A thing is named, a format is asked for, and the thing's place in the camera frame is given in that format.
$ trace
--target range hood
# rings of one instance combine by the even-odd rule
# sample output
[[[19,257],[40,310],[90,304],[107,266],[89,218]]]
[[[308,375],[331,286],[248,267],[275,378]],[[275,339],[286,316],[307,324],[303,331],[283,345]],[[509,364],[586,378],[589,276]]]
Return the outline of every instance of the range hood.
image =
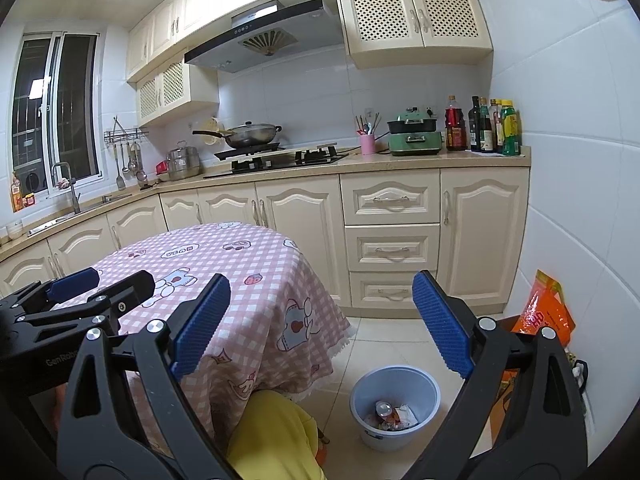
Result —
[[[231,30],[184,54],[184,62],[239,72],[270,59],[342,44],[342,29],[322,0],[283,7],[273,0],[232,18]]]

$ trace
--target cartoon print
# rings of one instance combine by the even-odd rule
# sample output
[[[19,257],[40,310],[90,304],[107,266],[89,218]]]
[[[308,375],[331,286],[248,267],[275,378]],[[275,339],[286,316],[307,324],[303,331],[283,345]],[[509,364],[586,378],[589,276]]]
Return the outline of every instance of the cartoon print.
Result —
[[[239,225],[242,225],[242,222],[220,222],[218,229],[230,229],[231,227],[238,227]]]
[[[220,352],[218,355],[213,356],[213,360],[216,362],[217,365],[223,365],[225,363],[231,362],[231,358],[228,355],[226,355],[224,348],[222,349],[222,352]]]
[[[193,253],[200,244],[186,244],[180,247],[169,249],[160,255],[161,258],[173,258],[174,256],[184,256],[187,253]]]
[[[251,392],[254,389],[254,383],[255,383],[255,372],[252,372],[252,374],[250,376],[248,376],[246,378],[245,381],[243,381],[240,384],[234,384],[231,380],[226,380],[227,383],[229,383],[229,386],[231,386],[231,389],[233,390],[233,392],[240,397],[240,399],[242,400],[247,400],[249,398],[249,396],[251,395]]]
[[[166,275],[164,278],[160,278],[156,281],[156,289],[151,298],[146,300],[142,306],[150,307],[156,304],[156,301],[162,300],[167,296],[174,293],[177,286],[190,286],[193,285],[198,279],[195,276],[187,274],[189,267],[183,267],[181,269],[175,269],[171,274]]]
[[[255,285],[256,283],[260,283],[262,281],[261,274],[252,274],[251,276],[247,276],[244,279],[245,285]]]
[[[314,328],[312,314],[313,307],[309,298],[306,298],[302,307],[299,306],[296,300],[287,301],[287,309],[284,314],[285,327],[282,336],[276,343],[278,350],[288,352],[296,346],[309,341],[309,337],[312,334],[320,332],[319,328]]]
[[[144,256],[146,254],[146,249],[140,249],[139,251],[131,251],[127,254],[127,258],[137,258],[139,256]]]
[[[235,242],[224,244],[222,246],[225,251],[230,251],[231,249],[240,251],[242,249],[248,249],[249,247],[251,247],[251,242],[249,240],[236,240]]]

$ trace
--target pink checkered tablecloth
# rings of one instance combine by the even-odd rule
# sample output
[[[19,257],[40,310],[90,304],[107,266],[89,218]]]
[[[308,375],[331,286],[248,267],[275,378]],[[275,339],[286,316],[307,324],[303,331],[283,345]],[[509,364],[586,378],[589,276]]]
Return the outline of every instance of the pink checkered tablecloth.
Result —
[[[348,343],[351,326],[295,243],[270,229],[224,222],[163,233],[94,265],[100,285],[58,306],[82,303],[99,288],[140,269],[156,280],[154,295],[120,318],[120,333],[166,319],[196,298],[219,272],[231,303],[198,369],[180,383],[207,432],[220,446],[238,423],[251,392],[278,390],[294,400],[333,371],[331,358]],[[142,382],[129,384],[150,441],[164,449]]]

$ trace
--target sink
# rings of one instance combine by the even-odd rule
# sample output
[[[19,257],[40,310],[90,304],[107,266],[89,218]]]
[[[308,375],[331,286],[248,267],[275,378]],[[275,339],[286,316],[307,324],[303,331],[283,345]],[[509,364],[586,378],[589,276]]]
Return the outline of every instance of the sink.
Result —
[[[81,213],[86,213],[87,211],[93,211],[94,209],[98,209],[99,207],[102,207],[103,205],[106,204],[110,204],[111,202],[117,202],[118,200],[122,200],[123,198],[128,198],[129,196],[131,196],[131,193],[126,194],[126,195],[120,195],[120,196],[115,196],[115,197],[107,197],[107,200],[104,200],[104,202],[98,202],[97,204],[93,204],[91,206],[87,206],[87,207],[83,207],[81,209]],[[33,236],[37,233],[40,233],[42,231],[44,231],[44,229],[49,229],[50,227],[53,227],[54,225],[59,224],[60,222],[64,222],[65,220],[69,220],[70,218],[72,218],[73,216],[75,216],[74,213],[68,213],[66,215],[63,215],[59,218],[55,218],[53,220],[50,220],[48,222],[44,222],[44,224],[40,224],[37,227],[34,227],[33,229],[29,229],[29,233],[27,234],[27,236]]]

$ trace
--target blue gripper pad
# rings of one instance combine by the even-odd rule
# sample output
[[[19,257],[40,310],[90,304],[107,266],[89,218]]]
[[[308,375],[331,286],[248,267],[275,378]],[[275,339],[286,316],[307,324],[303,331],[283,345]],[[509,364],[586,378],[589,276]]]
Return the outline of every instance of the blue gripper pad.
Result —
[[[204,297],[201,295],[193,301],[198,300],[200,303],[174,340],[174,362],[170,370],[178,382],[198,367],[204,351],[225,316],[231,302],[229,280],[220,276]]]
[[[469,339],[447,306],[445,298],[421,272],[415,275],[414,303],[449,370],[467,379],[474,369]]]
[[[100,283],[98,271],[93,267],[87,267],[70,274],[66,278],[60,278],[51,283],[47,291],[47,298],[53,303],[64,303],[80,294],[89,292]]]

